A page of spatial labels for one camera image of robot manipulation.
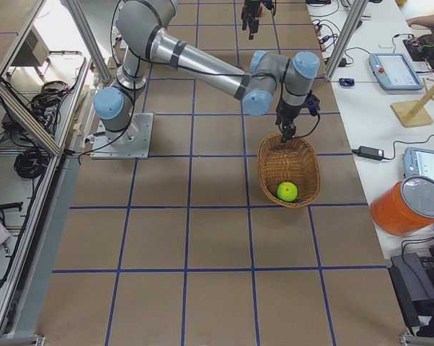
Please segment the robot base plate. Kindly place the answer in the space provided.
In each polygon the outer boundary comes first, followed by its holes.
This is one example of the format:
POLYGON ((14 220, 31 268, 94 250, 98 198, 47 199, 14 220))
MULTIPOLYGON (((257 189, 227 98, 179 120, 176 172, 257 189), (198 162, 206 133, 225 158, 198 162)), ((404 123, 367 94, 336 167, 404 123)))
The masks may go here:
POLYGON ((154 113, 133 113, 130 127, 114 141, 119 134, 105 131, 102 121, 99 121, 98 131, 104 132, 102 136, 94 139, 92 159, 147 159, 151 142, 151 132, 154 123, 154 113))

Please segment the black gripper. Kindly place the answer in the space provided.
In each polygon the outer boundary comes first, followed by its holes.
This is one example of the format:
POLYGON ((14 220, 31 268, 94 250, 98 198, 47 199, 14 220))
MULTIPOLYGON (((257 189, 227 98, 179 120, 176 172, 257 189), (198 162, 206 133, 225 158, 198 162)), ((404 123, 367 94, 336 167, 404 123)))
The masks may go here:
POLYGON ((249 40, 253 40, 254 33, 258 32, 261 11, 261 1, 244 1, 241 13, 242 30, 249 30, 249 40))
POLYGON ((276 109, 276 121, 279 131, 282 133, 281 142, 292 141, 296 134, 294 120, 300 115, 301 108, 282 108, 276 109))

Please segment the person's hand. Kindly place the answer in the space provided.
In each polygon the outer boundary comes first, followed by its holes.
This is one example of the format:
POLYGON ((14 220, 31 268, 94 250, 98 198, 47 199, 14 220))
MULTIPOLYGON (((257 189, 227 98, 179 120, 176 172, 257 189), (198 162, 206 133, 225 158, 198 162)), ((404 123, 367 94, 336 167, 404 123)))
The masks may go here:
POLYGON ((434 14, 428 16, 413 17, 407 19, 406 23, 410 27, 413 25, 419 25, 434 30, 434 14))

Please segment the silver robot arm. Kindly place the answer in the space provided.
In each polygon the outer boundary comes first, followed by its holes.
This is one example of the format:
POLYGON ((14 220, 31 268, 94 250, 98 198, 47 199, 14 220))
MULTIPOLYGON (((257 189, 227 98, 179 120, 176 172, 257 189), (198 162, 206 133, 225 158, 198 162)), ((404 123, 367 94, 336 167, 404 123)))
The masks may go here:
POLYGON ((135 100, 143 91, 143 64, 168 66, 231 95, 245 115, 264 115, 276 90, 280 99, 276 122, 282 141, 296 138, 294 120, 302 109, 319 116, 319 99, 311 86, 319 70, 318 56, 301 51, 294 57, 264 50, 254 52, 250 70, 244 71, 171 36, 167 26, 178 9, 177 1, 125 1, 117 28, 127 50, 116 80, 96 93, 95 112, 112 142, 127 135, 133 122, 135 100))

